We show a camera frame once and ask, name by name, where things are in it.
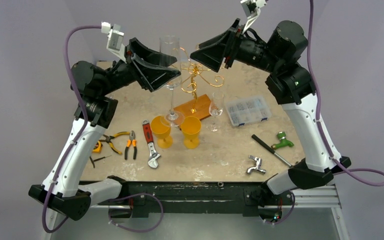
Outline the clear wine glass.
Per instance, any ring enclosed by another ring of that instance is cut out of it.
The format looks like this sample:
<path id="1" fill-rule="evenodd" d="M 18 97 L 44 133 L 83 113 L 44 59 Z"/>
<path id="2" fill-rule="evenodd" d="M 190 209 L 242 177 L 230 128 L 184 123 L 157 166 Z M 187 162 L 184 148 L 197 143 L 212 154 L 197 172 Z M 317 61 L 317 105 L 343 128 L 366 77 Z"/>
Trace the clear wine glass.
<path id="1" fill-rule="evenodd" d="M 212 94 L 211 102 L 208 109 L 212 117 L 212 122 L 206 126 L 207 129 L 212 132 L 217 132 L 219 130 L 218 117 L 222 115 L 224 110 L 224 98 L 225 95 L 222 91 L 215 91 Z"/>
<path id="2" fill-rule="evenodd" d="M 159 52 L 168 56 L 160 58 L 160 64 L 181 72 L 181 49 L 180 38 L 174 35 L 166 35 L 159 38 Z M 170 90 L 170 110 L 164 115 L 162 123 L 168 127 L 178 127 L 184 120 L 184 115 L 174 110 L 175 89 L 182 83 L 182 76 L 179 75 L 169 81 L 165 87 Z"/>

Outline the yellow wine glass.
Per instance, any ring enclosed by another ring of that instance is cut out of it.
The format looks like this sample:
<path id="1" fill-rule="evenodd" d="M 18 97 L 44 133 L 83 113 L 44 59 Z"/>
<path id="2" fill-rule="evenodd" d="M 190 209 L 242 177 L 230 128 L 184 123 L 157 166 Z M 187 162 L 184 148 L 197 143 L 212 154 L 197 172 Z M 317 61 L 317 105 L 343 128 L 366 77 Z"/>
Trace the yellow wine glass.
<path id="1" fill-rule="evenodd" d="M 153 135 L 156 137 L 157 145 L 162 149 L 168 149 L 173 144 L 171 137 L 171 127 L 163 123 L 164 117 L 156 116 L 150 123 L 150 128 Z"/>
<path id="2" fill-rule="evenodd" d="M 187 116 L 180 125 L 181 132 L 184 136 L 183 144 L 187 149 L 195 149 L 199 146 L 201 127 L 201 121 L 194 116 Z"/>

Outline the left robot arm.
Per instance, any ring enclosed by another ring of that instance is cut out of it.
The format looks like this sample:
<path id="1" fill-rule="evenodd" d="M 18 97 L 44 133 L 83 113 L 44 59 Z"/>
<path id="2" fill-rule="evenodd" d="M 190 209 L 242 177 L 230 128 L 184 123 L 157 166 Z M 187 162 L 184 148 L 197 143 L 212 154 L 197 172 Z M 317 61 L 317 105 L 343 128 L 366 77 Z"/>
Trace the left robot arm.
<path id="1" fill-rule="evenodd" d="M 124 180 L 109 176 L 105 180 L 81 185 L 80 178 L 90 161 L 93 148 L 108 129 L 118 101 L 109 94 L 137 82 L 142 89 L 154 92 L 180 76 L 174 68 L 179 59 L 173 52 L 161 53 L 132 38 L 123 50 L 124 59 L 103 69 L 87 61 L 69 68 L 73 90 L 79 91 L 80 103 L 74 114 L 71 133 L 57 163 L 41 184 L 29 189 L 29 196 L 74 221 L 88 209 L 104 201 L 126 203 L 129 191 Z"/>

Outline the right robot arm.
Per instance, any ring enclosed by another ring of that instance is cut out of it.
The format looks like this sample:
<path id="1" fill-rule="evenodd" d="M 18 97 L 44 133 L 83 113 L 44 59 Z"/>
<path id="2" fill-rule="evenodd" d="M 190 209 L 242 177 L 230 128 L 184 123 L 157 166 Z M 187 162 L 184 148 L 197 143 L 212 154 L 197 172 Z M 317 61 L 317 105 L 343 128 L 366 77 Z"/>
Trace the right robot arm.
<path id="1" fill-rule="evenodd" d="M 190 58 L 215 72 L 238 61 L 269 74 L 268 90 L 291 120 L 304 151 L 303 160 L 261 184 L 262 200 L 272 204 L 289 190 L 327 185 L 351 160 L 336 150 L 317 108 L 315 81 L 298 62 L 308 46 L 303 28 L 281 21 L 268 41 L 248 33 L 236 20 L 225 32 L 200 43 Z"/>

